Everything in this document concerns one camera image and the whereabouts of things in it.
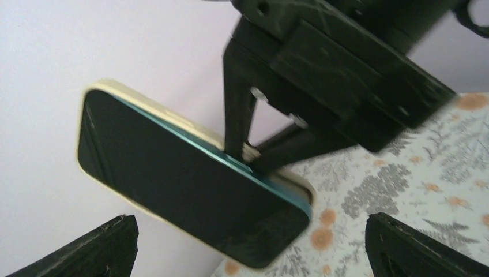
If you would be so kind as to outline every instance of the phone screen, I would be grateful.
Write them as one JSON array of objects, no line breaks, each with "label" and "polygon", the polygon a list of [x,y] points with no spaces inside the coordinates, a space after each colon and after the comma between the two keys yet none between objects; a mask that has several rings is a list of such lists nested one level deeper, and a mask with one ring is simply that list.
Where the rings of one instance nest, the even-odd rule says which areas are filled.
[{"label": "phone screen", "polygon": [[267,179],[216,158],[216,152],[225,154],[172,126],[106,92],[90,91],[79,163],[112,190],[230,258],[251,268],[269,265],[307,228],[307,202],[283,197]]}]

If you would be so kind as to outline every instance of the floral tablecloth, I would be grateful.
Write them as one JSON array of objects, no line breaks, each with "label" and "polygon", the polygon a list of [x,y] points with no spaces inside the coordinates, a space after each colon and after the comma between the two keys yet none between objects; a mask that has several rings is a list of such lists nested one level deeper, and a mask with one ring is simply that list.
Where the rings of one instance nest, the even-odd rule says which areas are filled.
[{"label": "floral tablecloth", "polygon": [[355,148],[292,166],[318,193],[310,228],[264,272],[224,260],[212,276],[373,276],[364,233],[376,212],[489,265],[488,168],[489,94],[467,94],[380,155]]}]

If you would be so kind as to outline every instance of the metal bolt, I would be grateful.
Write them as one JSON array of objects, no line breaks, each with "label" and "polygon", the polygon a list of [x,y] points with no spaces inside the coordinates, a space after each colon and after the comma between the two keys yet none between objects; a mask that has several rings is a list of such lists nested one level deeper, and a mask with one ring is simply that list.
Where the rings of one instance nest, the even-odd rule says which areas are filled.
[{"label": "metal bolt", "polygon": [[268,99],[263,94],[263,92],[261,92],[258,88],[252,87],[250,89],[250,92],[251,92],[251,94],[253,94],[253,96],[255,96],[256,99],[261,100],[261,101],[265,101],[268,103]]},{"label": "metal bolt", "polygon": [[405,108],[403,108],[403,107],[401,107],[401,106],[398,106],[398,108],[399,108],[399,110],[401,111],[401,113],[403,113],[403,114],[405,114],[405,115],[409,116],[409,113],[408,113],[408,111],[407,111]]},{"label": "metal bolt", "polygon": [[292,119],[293,122],[295,123],[295,125],[297,125],[301,128],[307,128],[307,122],[303,118],[301,118],[295,114],[289,114],[288,118]]}]

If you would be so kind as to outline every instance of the black plastic part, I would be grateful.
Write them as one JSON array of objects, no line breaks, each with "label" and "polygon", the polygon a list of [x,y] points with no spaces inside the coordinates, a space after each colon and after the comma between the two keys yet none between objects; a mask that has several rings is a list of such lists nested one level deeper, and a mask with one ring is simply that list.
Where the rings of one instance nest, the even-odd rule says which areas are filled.
[{"label": "black plastic part", "polygon": [[402,54],[463,0],[327,0]]},{"label": "black plastic part", "polygon": [[250,167],[261,173],[269,173],[299,160],[332,153],[353,145],[353,141],[345,139],[338,132],[331,132],[328,139],[324,139],[311,130],[291,125],[257,147],[261,155],[250,163]]},{"label": "black plastic part", "polygon": [[479,26],[473,22],[469,13],[469,6],[471,3],[472,0],[463,0],[462,3],[453,9],[458,22],[475,34],[483,38],[489,38],[489,26]]},{"label": "black plastic part", "polygon": [[[444,1],[439,8],[449,9],[448,2],[453,1]],[[289,134],[289,142],[287,132],[281,133],[280,146],[261,145],[266,155],[252,163],[258,171],[338,150],[332,145],[360,144],[378,152],[456,96],[404,53],[325,1],[233,4],[243,17],[223,58],[225,151],[242,160],[252,116],[247,112],[252,87],[266,96],[269,105],[308,125],[301,136]],[[421,36],[421,29],[414,33]],[[300,146],[291,148],[294,141]],[[301,155],[300,149],[307,147],[308,154]],[[269,160],[275,162],[267,166]]]},{"label": "black plastic part", "polygon": [[365,244],[375,277],[489,276],[489,267],[384,213],[370,215]]},{"label": "black plastic part", "polygon": [[117,216],[7,277],[129,277],[138,235],[133,215]]}]

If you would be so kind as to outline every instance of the smartphone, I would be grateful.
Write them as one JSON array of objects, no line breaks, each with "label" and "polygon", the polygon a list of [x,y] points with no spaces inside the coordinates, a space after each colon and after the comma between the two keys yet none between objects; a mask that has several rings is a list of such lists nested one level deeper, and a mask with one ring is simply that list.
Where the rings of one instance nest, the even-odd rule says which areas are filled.
[{"label": "smartphone", "polygon": [[311,222],[315,192],[305,180],[259,175],[226,155],[217,135],[114,80],[84,92],[77,160],[138,208],[252,269]]}]

